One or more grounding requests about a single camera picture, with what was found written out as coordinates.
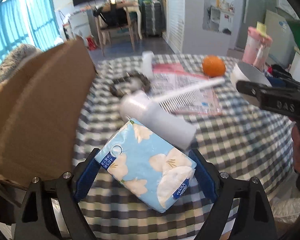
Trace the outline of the right hand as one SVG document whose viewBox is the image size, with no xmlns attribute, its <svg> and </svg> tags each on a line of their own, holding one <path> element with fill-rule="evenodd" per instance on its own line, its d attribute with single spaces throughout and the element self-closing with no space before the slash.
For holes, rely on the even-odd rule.
<svg viewBox="0 0 300 240">
<path fill-rule="evenodd" d="M 292 129 L 292 140 L 293 140 L 293 165 L 296 172 L 300 173 L 300 132 L 296 125 L 294 125 Z"/>
</svg>

